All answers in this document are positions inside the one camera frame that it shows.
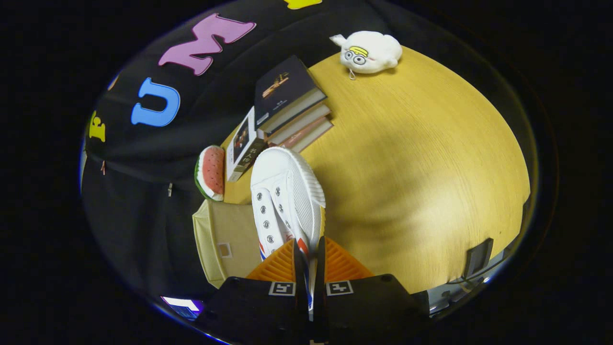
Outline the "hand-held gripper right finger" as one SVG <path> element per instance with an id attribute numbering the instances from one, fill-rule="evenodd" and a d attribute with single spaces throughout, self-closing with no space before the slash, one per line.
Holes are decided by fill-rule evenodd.
<path id="1" fill-rule="evenodd" d="M 317 254 L 314 343 L 407 344 L 429 327 L 422 301 L 394 275 L 374 275 L 328 237 Z"/>

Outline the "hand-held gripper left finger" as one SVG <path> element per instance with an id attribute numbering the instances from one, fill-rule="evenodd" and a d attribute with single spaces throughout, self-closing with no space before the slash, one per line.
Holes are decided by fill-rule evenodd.
<path id="1" fill-rule="evenodd" d="M 308 321 L 304 258 L 291 240 L 246 278 L 228 277 L 196 326 L 225 344 L 307 344 Z"/>

